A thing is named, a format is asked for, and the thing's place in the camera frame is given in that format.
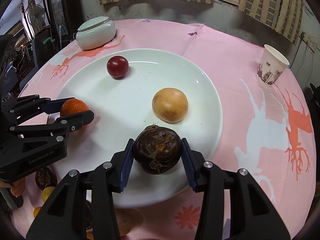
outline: white ceramic jar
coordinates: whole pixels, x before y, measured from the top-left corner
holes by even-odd
[[[99,16],[83,23],[78,28],[76,40],[83,50],[95,49],[103,46],[116,36],[113,21],[106,16]]]

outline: pink tablecloth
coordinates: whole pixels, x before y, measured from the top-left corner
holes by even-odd
[[[76,41],[72,42],[50,59],[22,95],[54,99],[82,67],[125,49],[162,49],[191,60],[210,77],[222,102],[223,131],[212,161],[225,170],[247,168],[294,237],[305,222],[314,195],[316,148],[308,107],[292,72],[286,69],[276,86],[261,89],[255,71],[263,48],[201,24],[158,20],[115,23],[113,41],[92,51],[81,51]],[[42,114],[29,123],[45,123],[46,118]],[[33,208],[43,204],[33,175],[28,176],[27,184],[24,206],[13,213],[13,223],[23,236],[33,220]],[[188,188],[162,203],[139,208],[143,223],[126,239],[194,239],[202,197]],[[227,199],[224,238],[230,225],[228,207]]]

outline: floral paper cup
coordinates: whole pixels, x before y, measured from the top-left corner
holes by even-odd
[[[256,73],[259,83],[265,87],[271,87],[285,68],[289,61],[275,48],[264,45],[264,52]]]

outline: white plate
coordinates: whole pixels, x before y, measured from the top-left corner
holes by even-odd
[[[106,70],[108,60],[121,55],[130,70],[122,80],[113,79]],[[186,117],[168,124],[152,111],[154,94],[162,88],[180,89],[188,98]],[[68,156],[54,164],[60,178],[70,170],[94,170],[123,151],[130,138],[135,139],[153,123],[171,128],[191,149],[212,158],[222,131],[222,107],[218,93],[208,76],[191,61],[176,54],[155,49],[130,49],[99,58],[82,68],[62,87],[57,98],[83,100],[94,112],[93,122],[70,134]],[[57,116],[50,116],[49,122]],[[146,206],[164,201],[187,187],[182,161],[162,175],[142,171],[134,161],[128,186],[114,194],[117,207]]]

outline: orange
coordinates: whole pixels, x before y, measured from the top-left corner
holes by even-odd
[[[94,240],[93,239],[93,234],[87,232],[87,239]]]
[[[34,218],[36,218],[36,216],[38,215],[40,209],[41,209],[41,207],[35,208],[35,210],[33,211],[33,217],[34,217]]]
[[[81,100],[72,98],[64,102],[60,109],[60,117],[88,111],[89,107]]]

